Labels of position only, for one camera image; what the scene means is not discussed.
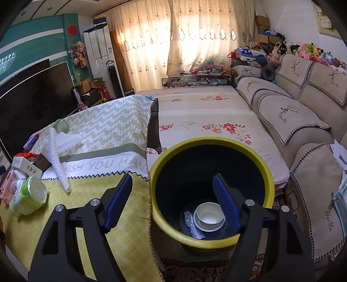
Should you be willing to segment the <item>white tall air conditioner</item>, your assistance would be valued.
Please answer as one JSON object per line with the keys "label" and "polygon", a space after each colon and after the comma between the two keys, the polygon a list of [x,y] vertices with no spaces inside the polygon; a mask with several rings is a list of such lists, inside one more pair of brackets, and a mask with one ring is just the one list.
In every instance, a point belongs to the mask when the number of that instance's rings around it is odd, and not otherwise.
{"label": "white tall air conditioner", "polygon": [[110,82],[107,61],[115,61],[108,25],[103,23],[83,32],[85,47],[94,78]]}

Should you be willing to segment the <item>black flat screen television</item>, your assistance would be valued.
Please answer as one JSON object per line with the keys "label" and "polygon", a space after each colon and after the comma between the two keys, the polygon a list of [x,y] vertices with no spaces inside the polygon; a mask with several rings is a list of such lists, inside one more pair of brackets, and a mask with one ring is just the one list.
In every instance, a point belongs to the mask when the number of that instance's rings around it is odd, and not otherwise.
{"label": "black flat screen television", "polygon": [[66,62],[42,70],[1,96],[1,148],[11,159],[29,137],[77,111]]}

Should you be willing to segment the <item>pink tissue pack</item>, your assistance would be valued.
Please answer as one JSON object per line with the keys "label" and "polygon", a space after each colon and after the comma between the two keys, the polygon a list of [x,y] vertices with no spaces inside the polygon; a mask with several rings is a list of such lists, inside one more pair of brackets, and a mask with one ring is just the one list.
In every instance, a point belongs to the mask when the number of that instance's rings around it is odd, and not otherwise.
{"label": "pink tissue pack", "polygon": [[20,179],[20,176],[21,174],[17,170],[10,168],[1,184],[1,201],[7,205],[16,191],[15,183]]}

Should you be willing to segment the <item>white paper box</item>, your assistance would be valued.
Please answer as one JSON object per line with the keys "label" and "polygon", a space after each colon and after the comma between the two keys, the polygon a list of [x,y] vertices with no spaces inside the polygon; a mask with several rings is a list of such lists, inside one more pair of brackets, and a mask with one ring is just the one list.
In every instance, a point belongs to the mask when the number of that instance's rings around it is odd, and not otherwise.
{"label": "white paper box", "polygon": [[38,179],[42,177],[42,170],[22,156],[13,158],[12,167],[27,177],[35,176]]}

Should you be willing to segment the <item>pile of plush toys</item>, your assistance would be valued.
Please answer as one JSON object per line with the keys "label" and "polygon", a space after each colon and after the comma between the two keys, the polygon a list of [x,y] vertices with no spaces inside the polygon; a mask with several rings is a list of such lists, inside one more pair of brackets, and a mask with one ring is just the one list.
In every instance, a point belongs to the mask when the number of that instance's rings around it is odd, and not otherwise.
{"label": "pile of plush toys", "polygon": [[320,63],[346,76],[346,63],[333,56],[331,52],[324,51],[315,46],[314,43],[304,43],[302,45],[283,41],[270,44],[270,52],[265,56],[258,55],[253,63],[256,67],[270,65],[276,69],[280,65],[280,60],[284,55],[293,55],[302,59]]}

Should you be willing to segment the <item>red snack wrapper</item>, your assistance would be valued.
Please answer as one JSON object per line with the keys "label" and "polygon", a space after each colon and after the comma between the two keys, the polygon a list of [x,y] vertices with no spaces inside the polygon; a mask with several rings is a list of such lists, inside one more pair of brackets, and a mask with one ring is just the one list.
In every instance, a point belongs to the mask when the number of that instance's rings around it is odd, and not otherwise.
{"label": "red snack wrapper", "polygon": [[24,157],[27,160],[36,159],[38,157],[38,154],[31,153],[31,152],[20,152],[15,155],[15,157]]}

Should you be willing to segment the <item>floral floor mattress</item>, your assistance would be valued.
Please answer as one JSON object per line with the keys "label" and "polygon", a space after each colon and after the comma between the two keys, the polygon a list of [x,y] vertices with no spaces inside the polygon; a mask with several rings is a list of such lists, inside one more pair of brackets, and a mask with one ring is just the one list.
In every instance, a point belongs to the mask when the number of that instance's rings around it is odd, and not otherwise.
{"label": "floral floor mattress", "polygon": [[205,86],[143,91],[159,102],[159,139],[162,150],[191,138],[212,136],[250,146],[266,162],[279,190],[289,169],[269,132],[231,86]]}

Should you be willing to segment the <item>low shelf with books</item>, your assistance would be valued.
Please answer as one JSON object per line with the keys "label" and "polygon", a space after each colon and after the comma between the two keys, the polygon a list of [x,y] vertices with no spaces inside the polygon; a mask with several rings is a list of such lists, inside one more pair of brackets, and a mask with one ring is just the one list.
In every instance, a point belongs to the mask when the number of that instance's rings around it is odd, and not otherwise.
{"label": "low shelf with books", "polygon": [[162,78],[163,88],[180,88],[193,86],[224,86],[231,84],[231,75],[226,71],[200,70],[193,74],[180,74]]}

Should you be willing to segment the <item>green white wet wipes pack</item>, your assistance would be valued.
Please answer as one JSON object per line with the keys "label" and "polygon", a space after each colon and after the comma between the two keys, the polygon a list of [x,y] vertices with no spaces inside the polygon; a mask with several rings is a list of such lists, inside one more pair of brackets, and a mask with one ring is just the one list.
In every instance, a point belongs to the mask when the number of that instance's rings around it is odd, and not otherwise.
{"label": "green white wet wipes pack", "polygon": [[9,208],[17,217],[31,215],[46,203],[48,195],[46,186],[36,176],[13,181],[11,187],[15,189],[15,193]]}

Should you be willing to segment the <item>beige sectional sofa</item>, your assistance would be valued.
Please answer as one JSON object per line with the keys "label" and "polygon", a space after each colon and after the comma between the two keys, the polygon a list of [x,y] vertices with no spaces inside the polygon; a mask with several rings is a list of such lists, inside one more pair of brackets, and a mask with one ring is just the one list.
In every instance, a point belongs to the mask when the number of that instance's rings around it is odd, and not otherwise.
{"label": "beige sectional sofa", "polygon": [[266,127],[286,165],[286,201],[311,243],[317,272],[346,255],[346,236],[335,210],[335,193],[346,168],[333,147],[346,149],[346,75],[332,67],[285,55],[273,82],[260,69],[238,65],[235,86]]}

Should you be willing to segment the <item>white blue snack wrapper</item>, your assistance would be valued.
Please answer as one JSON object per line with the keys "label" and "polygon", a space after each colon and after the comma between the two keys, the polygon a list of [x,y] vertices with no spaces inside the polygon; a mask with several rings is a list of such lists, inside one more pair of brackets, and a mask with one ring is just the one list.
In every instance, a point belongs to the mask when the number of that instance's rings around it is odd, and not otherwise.
{"label": "white blue snack wrapper", "polygon": [[185,220],[185,224],[190,232],[191,237],[193,237],[194,239],[204,239],[205,235],[203,234],[203,232],[201,232],[196,226],[195,223],[193,222],[193,215],[191,214],[191,212],[189,211],[185,211],[184,212],[184,220]]}

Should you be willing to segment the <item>black tower fan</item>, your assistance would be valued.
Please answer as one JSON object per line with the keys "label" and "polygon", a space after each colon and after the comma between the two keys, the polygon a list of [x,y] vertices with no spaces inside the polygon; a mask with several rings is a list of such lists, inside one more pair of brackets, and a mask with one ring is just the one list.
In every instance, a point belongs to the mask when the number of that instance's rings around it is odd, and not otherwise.
{"label": "black tower fan", "polygon": [[108,60],[106,62],[106,67],[109,73],[109,78],[111,80],[111,84],[113,87],[113,91],[115,92],[115,96],[117,99],[123,98],[123,90],[122,90],[122,85],[121,81],[118,75],[118,70],[116,68],[116,64],[112,60]]}

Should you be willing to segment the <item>clear plastic folder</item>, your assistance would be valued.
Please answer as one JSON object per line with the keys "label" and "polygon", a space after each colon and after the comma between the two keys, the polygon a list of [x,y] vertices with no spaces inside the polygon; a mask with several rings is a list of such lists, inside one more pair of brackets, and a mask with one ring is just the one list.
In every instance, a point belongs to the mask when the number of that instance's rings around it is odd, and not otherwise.
{"label": "clear plastic folder", "polygon": [[338,190],[332,194],[335,210],[338,214],[342,232],[346,237],[347,214],[346,214],[346,173],[342,173],[342,181]]}

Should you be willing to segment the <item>beige chevron table cloth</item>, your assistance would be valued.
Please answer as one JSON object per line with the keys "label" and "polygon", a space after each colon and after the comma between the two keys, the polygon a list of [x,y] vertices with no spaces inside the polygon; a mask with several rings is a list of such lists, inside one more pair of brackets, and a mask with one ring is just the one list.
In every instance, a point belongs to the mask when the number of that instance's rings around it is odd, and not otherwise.
{"label": "beige chevron table cloth", "polygon": [[59,153],[68,179],[134,173],[148,177],[147,149],[161,151],[157,98],[132,95],[66,118],[78,144]]}

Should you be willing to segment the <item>green tape roll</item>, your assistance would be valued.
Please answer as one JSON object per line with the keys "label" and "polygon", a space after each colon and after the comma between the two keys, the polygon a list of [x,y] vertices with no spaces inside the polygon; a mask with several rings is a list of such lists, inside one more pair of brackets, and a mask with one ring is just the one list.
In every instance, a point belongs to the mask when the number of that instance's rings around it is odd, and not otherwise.
{"label": "green tape roll", "polygon": [[65,119],[58,119],[55,121],[54,130],[56,133],[68,133],[69,132],[69,124]]}

